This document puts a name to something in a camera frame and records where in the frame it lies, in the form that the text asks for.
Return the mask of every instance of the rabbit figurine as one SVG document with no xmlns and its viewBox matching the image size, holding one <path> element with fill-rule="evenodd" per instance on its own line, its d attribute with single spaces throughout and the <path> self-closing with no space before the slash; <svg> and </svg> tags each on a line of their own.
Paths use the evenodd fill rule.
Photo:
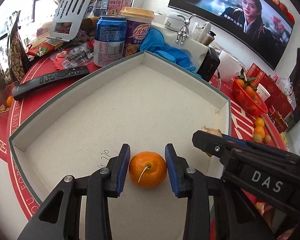
<svg viewBox="0 0 300 240">
<path fill-rule="evenodd" d="M 180 36 L 182 36 L 182 39 L 181 39 L 181 42 L 180 42 L 180 45 L 183 44 L 184 40 L 186 37 L 189 37 L 189 25 L 190 25 L 190 20 L 193 18 L 193 17 L 196 17 L 197 15 L 196 14 L 192 14 L 188 19 L 186 19 L 183 15 L 180 15 L 178 14 L 177 15 L 178 17 L 182 17 L 183 20 L 184 20 L 184 23 L 185 25 L 180 29 L 180 31 L 178 32 L 178 36 L 177 36 L 177 40 L 176 40 L 176 43 L 179 42 L 179 38 Z"/>
</svg>

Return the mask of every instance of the black remote control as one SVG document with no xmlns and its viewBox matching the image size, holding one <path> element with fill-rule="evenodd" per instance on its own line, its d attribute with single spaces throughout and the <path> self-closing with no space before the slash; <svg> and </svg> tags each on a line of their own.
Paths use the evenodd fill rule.
<svg viewBox="0 0 300 240">
<path fill-rule="evenodd" d="M 88 74 L 89 70 L 86 66 L 74 67 L 47 73 L 35 79 L 29 80 L 21 85 L 18 85 L 13 92 L 13 98 L 16 101 L 21 101 L 30 93 L 37 91 L 41 88 L 44 88 L 46 86 L 52 85 L 54 83 L 60 82 L 61 80 L 68 78 L 82 78 Z"/>
</svg>

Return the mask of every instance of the pink milk carton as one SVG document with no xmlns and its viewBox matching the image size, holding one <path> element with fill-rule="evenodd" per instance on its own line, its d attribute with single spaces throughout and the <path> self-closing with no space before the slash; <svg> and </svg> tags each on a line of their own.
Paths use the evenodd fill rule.
<svg viewBox="0 0 300 240">
<path fill-rule="evenodd" d="M 107 15 L 118 15 L 122 7 L 130 7 L 132 0 L 109 0 Z"/>
</svg>

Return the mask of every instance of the television screen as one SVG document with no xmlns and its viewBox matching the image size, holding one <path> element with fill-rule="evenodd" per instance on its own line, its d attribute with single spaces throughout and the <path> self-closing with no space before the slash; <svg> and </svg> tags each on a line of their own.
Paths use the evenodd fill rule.
<svg viewBox="0 0 300 240">
<path fill-rule="evenodd" d="M 226 30 L 275 69 L 293 23 L 271 0 L 170 0 L 169 7 L 195 13 Z"/>
</svg>

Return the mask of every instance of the red table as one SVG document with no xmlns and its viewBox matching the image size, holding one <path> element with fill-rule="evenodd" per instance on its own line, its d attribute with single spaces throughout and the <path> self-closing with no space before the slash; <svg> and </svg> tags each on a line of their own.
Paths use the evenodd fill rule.
<svg viewBox="0 0 300 240">
<path fill-rule="evenodd" d="M 88 68 L 90 73 L 98 70 L 98 67 L 96 67 L 93 63 L 89 64 Z M 30 69 L 30 71 L 24 77 L 22 83 L 53 71 L 56 71 L 55 64 L 48 57 L 43 57 Z M 76 80 L 71 80 L 68 82 L 55 84 L 51 87 L 47 87 L 31 94 L 22 102 L 13 101 L 8 120 L 0 117 L 0 158 L 8 163 L 9 174 L 14 192 L 25 216 L 28 219 L 30 219 L 36 212 L 39 205 L 32 198 L 31 194 L 26 188 L 26 185 L 23 183 L 17 167 L 14 164 L 8 146 L 8 138 L 35 110 L 37 110 L 45 102 L 47 102 L 57 93 L 61 92 L 63 89 L 65 89 L 75 81 Z M 218 80 L 215 76 L 211 81 L 212 85 L 217 87 Z M 239 139 L 252 140 L 252 134 L 255 128 L 253 124 L 254 117 L 247 114 L 237 103 L 234 102 L 231 88 L 231 81 L 227 84 L 222 83 L 221 91 L 231 99 L 231 135 Z M 268 123 L 271 132 L 275 140 L 277 141 L 277 147 L 285 150 L 285 145 L 277 129 L 270 121 L 269 117 L 264 114 L 263 118 Z"/>
</svg>

